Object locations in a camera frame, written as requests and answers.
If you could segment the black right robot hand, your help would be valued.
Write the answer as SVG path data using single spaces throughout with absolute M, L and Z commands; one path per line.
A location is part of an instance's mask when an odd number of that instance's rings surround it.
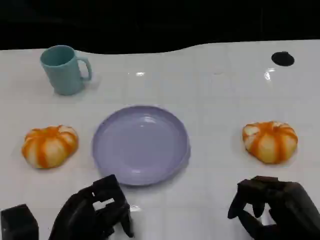
M 298 182 L 256 176 L 237 184 L 227 217 L 255 240 L 318 240 L 320 213 Z

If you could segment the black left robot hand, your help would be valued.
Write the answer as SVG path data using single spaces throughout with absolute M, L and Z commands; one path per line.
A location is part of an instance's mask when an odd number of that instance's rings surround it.
M 107 240 L 121 224 L 129 238 L 135 236 L 130 205 L 115 175 L 95 181 L 73 194 L 59 211 L 50 240 Z

